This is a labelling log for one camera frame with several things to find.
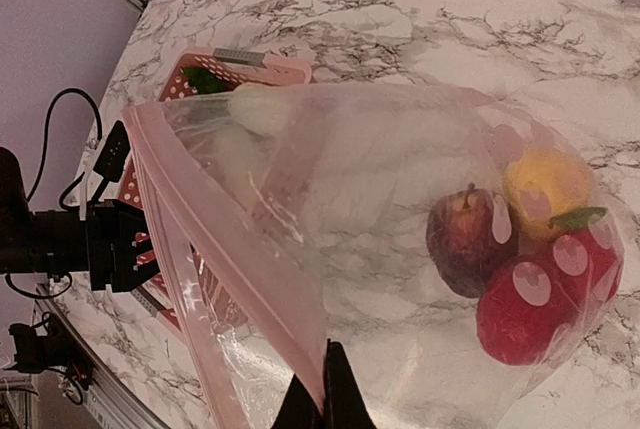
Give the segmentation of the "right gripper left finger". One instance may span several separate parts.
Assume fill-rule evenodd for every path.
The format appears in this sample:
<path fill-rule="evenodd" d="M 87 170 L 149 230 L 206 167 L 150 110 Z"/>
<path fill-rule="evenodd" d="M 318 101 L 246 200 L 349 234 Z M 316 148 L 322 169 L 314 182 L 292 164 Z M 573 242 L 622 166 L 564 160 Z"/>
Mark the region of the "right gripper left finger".
<path fill-rule="evenodd" d="M 313 399 L 293 376 L 272 429 L 321 429 L 322 416 Z"/>

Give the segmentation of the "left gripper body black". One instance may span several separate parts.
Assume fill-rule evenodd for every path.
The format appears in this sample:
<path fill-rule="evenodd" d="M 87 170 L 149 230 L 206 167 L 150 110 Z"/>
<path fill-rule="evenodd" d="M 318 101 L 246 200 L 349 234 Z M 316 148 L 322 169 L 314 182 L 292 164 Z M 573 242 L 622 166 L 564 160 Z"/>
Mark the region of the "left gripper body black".
<path fill-rule="evenodd" d="M 88 270 L 93 291 L 130 292 L 158 274 L 144 213 L 119 200 L 105 200 L 86 216 Z"/>

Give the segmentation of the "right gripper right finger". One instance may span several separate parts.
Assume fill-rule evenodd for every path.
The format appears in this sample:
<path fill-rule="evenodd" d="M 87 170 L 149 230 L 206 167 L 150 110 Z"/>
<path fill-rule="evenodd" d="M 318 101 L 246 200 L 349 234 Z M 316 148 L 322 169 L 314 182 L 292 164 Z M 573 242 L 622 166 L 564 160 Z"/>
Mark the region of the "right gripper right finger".
<path fill-rule="evenodd" d="M 329 429 L 376 429 L 343 345 L 327 341 L 324 362 L 323 424 Z"/>

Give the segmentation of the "white cabbage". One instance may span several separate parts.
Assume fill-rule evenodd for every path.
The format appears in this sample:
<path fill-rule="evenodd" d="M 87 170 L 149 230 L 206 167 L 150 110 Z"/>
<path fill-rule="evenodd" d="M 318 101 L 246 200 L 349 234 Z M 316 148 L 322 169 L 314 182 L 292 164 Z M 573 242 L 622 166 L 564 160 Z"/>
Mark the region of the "white cabbage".
<path fill-rule="evenodd" d="M 293 107 L 279 88 L 244 84 L 227 101 L 230 116 L 247 130 L 266 136 L 278 135 L 289 122 Z"/>
<path fill-rule="evenodd" d="M 249 133 L 224 125 L 209 137 L 203 149 L 203 166 L 213 177 L 246 174 L 260 168 L 263 158 Z"/>

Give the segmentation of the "clear zip top bag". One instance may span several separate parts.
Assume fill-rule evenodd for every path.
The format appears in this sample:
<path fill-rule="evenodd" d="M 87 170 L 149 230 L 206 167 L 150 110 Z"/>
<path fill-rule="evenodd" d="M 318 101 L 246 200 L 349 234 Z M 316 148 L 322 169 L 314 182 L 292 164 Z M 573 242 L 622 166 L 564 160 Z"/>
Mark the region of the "clear zip top bag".
<path fill-rule="evenodd" d="M 274 88 L 293 107 L 276 136 L 230 116 L 233 91 L 122 113 L 156 260 L 216 425 L 271 428 L 294 375 L 323 417 L 331 340 L 376 428 L 494 427 L 612 299 L 576 305 L 538 363 L 501 363 L 477 337 L 484 293 L 455 294 L 429 255 L 429 211 L 474 184 L 505 198 L 516 256 L 551 257 L 561 235 L 605 226 L 624 251 L 593 172 L 587 205 L 552 218 L 553 239 L 533 240 L 504 195 L 507 166 L 535 148 L 584 159 L 522 109 L 442 85 Z M 204 145 L 224 125 L 249 133 L 260 168 L 206 171 Z"/>

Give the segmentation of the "red pepper front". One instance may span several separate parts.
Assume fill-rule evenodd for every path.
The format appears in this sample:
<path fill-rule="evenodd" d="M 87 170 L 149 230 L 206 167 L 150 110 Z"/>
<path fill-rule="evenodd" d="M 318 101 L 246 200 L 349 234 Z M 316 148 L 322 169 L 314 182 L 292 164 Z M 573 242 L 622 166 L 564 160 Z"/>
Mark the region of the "red pepper front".
<path fill-rule="evenodd" d="M 516 256 L 491 277 L 476 311 L 484 351 L 509 366 L 538 363 L 558 328 L 574 323 L 576 304 L 545 253 Z"/>

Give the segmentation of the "red pepper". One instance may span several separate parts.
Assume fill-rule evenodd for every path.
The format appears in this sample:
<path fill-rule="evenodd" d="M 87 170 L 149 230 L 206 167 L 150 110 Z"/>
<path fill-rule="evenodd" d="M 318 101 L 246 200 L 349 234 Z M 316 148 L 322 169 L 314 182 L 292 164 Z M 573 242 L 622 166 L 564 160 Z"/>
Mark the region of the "red pepper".
<path fill-rule="evenodd" d="M 491 277 L 476 311 L 484 351 L 509 366 L 538 363 L 558 328 L 574 323 L 576 304 L 545 253 L 516 256 Z"/>
<path fill-rule="evenodd" d="M 550 253 L 560 284 L 578 307 L 603 304 L 616 294 L 624 251 L 615 246 L 608 226 L 565 233 L 553 242 Z"/>

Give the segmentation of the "dark purple pepper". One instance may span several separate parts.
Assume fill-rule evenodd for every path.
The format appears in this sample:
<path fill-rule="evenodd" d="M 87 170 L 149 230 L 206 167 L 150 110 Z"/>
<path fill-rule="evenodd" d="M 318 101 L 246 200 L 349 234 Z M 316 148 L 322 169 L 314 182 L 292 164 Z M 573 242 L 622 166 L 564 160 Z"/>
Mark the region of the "dark purple pepper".
<path fill-rule="evenodd" d="M 495 271 L 519 250 L 505 198 L 474 184 L 434 203 L 425 241 L 441 279 L 469 299 L 480 297 Z"/>

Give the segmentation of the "yellow pepper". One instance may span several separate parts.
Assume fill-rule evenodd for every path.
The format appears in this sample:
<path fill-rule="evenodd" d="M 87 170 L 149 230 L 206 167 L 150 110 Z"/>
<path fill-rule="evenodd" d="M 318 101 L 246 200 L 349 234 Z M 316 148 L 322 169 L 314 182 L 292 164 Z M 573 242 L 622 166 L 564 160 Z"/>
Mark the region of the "yellow pepper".
<path fill-rule="evenodd" d="M 590 170 L 582 159 L 560 150 L 529 149 L 507 166 L 503 190 L 522 232 L 533 240 L 551 240 L 560 232 L 551 219 L 589 202 Z"/>

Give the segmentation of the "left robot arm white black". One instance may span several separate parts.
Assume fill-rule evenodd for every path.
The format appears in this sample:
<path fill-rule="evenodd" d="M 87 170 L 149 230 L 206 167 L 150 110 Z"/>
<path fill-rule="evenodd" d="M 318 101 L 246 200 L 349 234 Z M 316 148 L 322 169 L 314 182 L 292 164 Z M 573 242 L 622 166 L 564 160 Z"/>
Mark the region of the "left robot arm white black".
<path fill-rule="evenodd" d="M 58 281 L 88 272 L 91 289 L 130 292 L 159 274 L 154 260 L 139 257 L 151 242 L 143 211 L 119 200 L 87 210 L 82 220 L 66 211 L 31 212 L 18 159 L 1 150 L 1 273 L 9 285 L 13 274 L 43 273 Z"/>

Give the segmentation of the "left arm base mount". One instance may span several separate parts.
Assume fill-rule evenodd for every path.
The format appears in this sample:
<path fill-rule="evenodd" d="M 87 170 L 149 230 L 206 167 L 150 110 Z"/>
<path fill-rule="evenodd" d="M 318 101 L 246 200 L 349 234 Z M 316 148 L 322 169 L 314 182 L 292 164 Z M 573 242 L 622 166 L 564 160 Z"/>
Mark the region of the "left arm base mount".
<path fill-rule="evenodd" d="M 38 323 L 14 323 L 8 332 L 15 345 L 9 371 L 58 375 L 65 398 L 76 406 L 84 404 L 93 382 L 94 364 L 57 315 L 46 311 Z"/>

